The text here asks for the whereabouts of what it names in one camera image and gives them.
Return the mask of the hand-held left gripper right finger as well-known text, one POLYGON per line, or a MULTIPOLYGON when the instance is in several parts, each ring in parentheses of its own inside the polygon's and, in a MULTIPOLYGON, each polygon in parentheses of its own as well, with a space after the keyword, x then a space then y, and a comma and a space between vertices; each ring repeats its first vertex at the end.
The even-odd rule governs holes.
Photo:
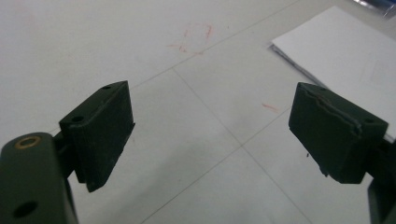
POLYGON ((333 91, 300 82, 290 112, 290 131, 324 175, 359 184, 369 152, 383 140, 388 123, 333 91))

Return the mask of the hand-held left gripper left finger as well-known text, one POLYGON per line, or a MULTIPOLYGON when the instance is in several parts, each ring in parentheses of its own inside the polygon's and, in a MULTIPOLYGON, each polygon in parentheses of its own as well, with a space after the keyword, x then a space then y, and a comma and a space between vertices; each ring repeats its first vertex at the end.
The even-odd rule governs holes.
POLYGON ((134 128, 127 81, 108 84, 60 121, 77 154, 78 180, 93 192, 109 179, 134 128))

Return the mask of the white paper sheet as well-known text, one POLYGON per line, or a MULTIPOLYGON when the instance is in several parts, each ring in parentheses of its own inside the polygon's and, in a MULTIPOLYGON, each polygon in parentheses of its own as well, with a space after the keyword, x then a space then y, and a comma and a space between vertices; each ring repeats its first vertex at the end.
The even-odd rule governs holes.
POLYGON ((319 86, 386 121, 396 140, 396 40, 331 7, 272 47, 319 86))

